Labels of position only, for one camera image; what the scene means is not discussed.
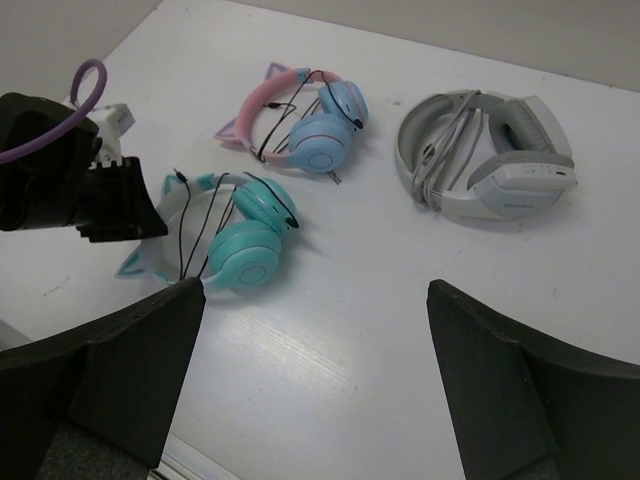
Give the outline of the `pink blue cat ear headphones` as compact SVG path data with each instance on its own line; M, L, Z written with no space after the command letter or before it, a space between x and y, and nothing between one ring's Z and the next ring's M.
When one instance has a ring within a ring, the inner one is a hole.
M256 146L252 129L261 109L289 90L298 95L304 87L316 82L320 84L317 100L322 111L299 119L284 147L268 152L265 144ZM294 69L272 62L263 82L246 97L236 117L218 130L214 138L244 147L262 164L334 176L347 159L355 134L364 129L368 120L368 106L354 82L327 70Z

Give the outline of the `white grey headphones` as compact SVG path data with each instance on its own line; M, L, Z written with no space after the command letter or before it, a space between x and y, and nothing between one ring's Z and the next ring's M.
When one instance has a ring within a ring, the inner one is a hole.
M566 134L537 96L460 90L428 97L400 123L394 157L415 204L459 218L530 217L577 184Z

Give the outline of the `teal cat ear headphones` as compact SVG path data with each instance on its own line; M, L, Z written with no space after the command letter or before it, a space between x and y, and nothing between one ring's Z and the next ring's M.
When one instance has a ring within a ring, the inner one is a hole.
M199 279L213 290L262 286L275 275L296 205L276 181L249 172L165 177L156 210L168 227L142 240L115 273L173 285Z

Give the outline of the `aluminium table edge rail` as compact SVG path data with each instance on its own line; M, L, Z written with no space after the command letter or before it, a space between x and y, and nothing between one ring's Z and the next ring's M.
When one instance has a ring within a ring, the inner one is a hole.
M149 472L148 479L238 480L238 477L178 436L169 434L160 464Z

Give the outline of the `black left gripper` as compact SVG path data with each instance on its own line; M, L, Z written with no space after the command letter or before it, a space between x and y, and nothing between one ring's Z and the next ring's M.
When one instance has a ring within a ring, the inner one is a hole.
M3 95L1 150L40 137L73 113L45 98ZM137 157L97 162L89 168L98 151L98 132L98 126L85 118L60 138L1 166L3 231L74 225L92 243L168 234Z

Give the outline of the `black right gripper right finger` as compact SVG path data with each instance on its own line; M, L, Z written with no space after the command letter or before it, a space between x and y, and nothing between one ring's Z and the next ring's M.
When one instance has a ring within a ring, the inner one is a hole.
M438 279L427 313L468 479L636 479L639 368Z

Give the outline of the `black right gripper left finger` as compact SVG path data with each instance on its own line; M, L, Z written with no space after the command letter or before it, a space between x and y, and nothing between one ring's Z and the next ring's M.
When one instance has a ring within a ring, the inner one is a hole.
M205 303L191 278L2 349L2 478L147 478L161 461Z

